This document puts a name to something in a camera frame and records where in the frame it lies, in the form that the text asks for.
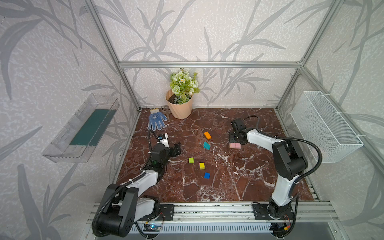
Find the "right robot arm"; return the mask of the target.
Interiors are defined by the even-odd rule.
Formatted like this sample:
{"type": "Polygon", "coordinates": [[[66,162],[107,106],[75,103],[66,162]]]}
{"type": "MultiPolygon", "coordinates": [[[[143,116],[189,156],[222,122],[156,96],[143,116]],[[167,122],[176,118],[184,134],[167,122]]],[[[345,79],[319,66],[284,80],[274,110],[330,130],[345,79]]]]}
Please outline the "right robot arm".
{"type": "Polygon", "coordinates": [[[288,137],[273,137],[256,128],[246,127],[243,119],[231,121],[230,144],[254,144],[273,153],[275,169],[278,173],[275,189],[267,204],[253,204],[256,220],[280,220],[285,215],[293,215],[291,206],[294,189],[300,180],[314,173],[321,165],[323,155],[314,143],[288,137]],[[305,172],[308,161],[299,143],[311,146],[318,154],[316,165],[305,172]]]}

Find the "long pink wood block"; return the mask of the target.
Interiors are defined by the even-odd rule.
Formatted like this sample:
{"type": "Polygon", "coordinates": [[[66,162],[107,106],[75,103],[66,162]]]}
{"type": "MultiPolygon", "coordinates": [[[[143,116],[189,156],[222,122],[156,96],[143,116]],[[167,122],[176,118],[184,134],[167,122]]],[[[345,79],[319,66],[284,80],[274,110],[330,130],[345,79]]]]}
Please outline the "long pink wood block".
{"type": "Polygon", "coordinates": [[[240,143],[230,143],[230,149],[241,149],[241,147],[240,143]]]}

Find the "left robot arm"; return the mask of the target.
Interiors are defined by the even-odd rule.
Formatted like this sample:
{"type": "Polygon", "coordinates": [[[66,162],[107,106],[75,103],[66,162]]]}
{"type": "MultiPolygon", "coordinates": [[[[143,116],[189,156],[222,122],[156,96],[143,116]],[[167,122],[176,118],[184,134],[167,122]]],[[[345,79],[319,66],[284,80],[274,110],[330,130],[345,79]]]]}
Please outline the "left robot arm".
{"type": "Polygon", "coordinates": [[[97,237],[114,235],[123,238],[138,220],[157,217],[160,214],[159,201],[141,195],[162,179],[168,161],[180,154],[180,142],[173,147],[157,143],[151,148],[149,159],[138,176],[120,185],[110,184],[94,216],[93,234],[97,237]]]}

